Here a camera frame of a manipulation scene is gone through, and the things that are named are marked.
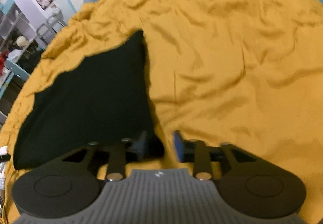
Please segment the black t-shirt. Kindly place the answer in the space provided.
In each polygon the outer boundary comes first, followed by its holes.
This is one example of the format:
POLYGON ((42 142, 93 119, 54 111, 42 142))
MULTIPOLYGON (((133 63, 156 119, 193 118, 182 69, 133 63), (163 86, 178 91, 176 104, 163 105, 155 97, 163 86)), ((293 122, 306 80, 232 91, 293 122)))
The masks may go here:
POLYGON ((145 81, 142 30, 121 46, 84 58, 36 93, 15 143, 16 170, 32 169, 90 142, 114 145, 145 135, 144 159, 161 158, 145 81))

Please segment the mustard yellow duvet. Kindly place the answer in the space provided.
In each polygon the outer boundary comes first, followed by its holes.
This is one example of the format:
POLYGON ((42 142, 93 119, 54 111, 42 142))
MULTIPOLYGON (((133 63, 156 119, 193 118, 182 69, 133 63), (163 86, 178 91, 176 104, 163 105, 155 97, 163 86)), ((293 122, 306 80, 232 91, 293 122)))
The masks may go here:
POLYGON ((166 156, 133 169, 177 168, 172 133, 230 142, 300 177, 300 215, 322 219, 322 3, 319 0, 99 0, 46 49, 1 130, 14 148, 35 94, 86 56, 144 31, 148 88, 166 156))

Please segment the blue wooden chair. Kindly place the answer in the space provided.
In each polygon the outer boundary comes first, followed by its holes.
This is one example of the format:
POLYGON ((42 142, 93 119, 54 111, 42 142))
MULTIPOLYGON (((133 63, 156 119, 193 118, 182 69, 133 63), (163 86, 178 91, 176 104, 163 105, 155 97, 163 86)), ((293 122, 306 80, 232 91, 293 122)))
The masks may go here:
POLYGON ((27 81, 29 79, 29 73, 9 59, 6 60, 4 67, 9 71, 2 79, 0 98, 3 97, 3 94, 5 93, 14 76, 19 77, 22 81, 27 81))

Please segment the small metal step stool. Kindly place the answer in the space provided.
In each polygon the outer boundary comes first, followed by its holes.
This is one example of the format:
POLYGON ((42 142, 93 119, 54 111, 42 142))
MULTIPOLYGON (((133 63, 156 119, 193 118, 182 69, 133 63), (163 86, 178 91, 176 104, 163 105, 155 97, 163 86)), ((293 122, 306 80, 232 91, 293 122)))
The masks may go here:
POLYGON ((67 26, 61 9, 56 5, 51 6, 51 8, 51 15, 36 30, 37 38, 45 43, 45 45, 50 43, 47 33, 51 33, 52 37, 56 36, 58 33, 54 28, 57 24, 62 27, 67 26))

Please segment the red bag on desk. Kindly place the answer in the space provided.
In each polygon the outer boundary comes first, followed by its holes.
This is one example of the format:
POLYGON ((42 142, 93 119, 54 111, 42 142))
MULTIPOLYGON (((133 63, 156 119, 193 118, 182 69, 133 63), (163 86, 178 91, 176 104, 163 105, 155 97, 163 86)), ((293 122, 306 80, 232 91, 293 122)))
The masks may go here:
POLYGON ((2 76, 2 74, 3 74, 4 64, 5 64, 5 61, 7 60, 7 58, 8 58, 8 52, 7 51, 1 52, 1 54, 0 54, 0 76, 2 76))

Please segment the white desk with shelves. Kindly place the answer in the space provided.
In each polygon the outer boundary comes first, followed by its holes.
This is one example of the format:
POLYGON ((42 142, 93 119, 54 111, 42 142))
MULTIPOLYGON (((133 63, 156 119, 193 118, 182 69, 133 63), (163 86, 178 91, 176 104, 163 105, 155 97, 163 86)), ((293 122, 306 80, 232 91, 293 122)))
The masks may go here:
MULTIPOLYGON (((37 38, 36 28, 26 18, 14 0, 1 0, 1 52, 8 52, 8 58, 22 69, 31 73, 35 67, 34 58, 38 58, 38 50, 47 45, 37 38)), ((1 82, 8 73, 4 67, 1 82)), ((19 77, 14 76, 1 98, 1 125, 7 119, 19 91, 24 85, 19 77)))

